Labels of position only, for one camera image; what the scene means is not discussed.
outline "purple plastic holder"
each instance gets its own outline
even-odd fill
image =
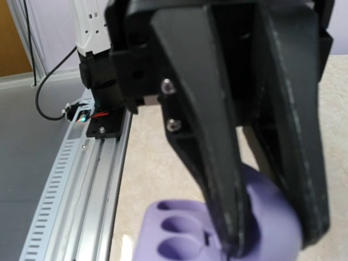
[[[302,247],[299,219],[282,192],[265,176],[244,166],[256,223],[253,249],[229,261],[295,261]],[[205,204],[168,200],[145,215],[133,261],[228,261]]]

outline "beige tabletop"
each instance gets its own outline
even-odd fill
[[[348,56],[330,57],[320,84],[320,123],[331,228],[299,261],[348,260]],[[199,187],[164,135],[159,106],[142,107],[130,131],[110,261],[131,261],[146,208],[170,198],[203,201]],[[241,130],[243,162],[257,168]]]

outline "black cable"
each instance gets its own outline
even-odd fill
[[[44,83],[47,81],[47,79],[76,51],[77,47],[75,46],[70,53],[55,67],[52,69],[51,72],[49,72],[41,81],[41,83],[38,86],[38,89],[36,90],[36,94],[35,94],[35,106],[37,111],[39,112],[39,114],[44,117],[46,120],[50,120],[50,121],[59,121],[61,119],[64,118],[65,114],[63,113],[62,115],[60,115],[59,117],[49,117],[47,115],[45,115],[42,110],[40,109],[39,106],[39,95],[40,95],[40,91],[42,89],[42,86],[44,85]]]
[[[28,14],[28,7],[27,7],[27,1],[23,0],[24,4],[24,11],[26,12],[26,21],[27,21],[27,30],[28,30],[28,42],[29,42],[29,52],[30,52],[30,58],[32,60],[32,67],[33,67],[33,75],[34,75],[34,86],[37,86],[37,79],[36,79],[36,66],[35,66],[35,60],[34,60],[34,53],[33,53],[33,44],[32,44],[32,33],[30,31],[30,22],[29,22],[29,14]]]

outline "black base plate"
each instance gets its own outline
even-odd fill
[[[110,111],[107,116],[91,119],[86,136],[96,139],[117,138],[119,140],[125,114],[126,109],[123,107]],[[100,132],[102,127],[105,129],[104,133]]]

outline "brown wooden panel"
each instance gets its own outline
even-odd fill
[[[0,0],[0,77],[32,71],[6,0]]]

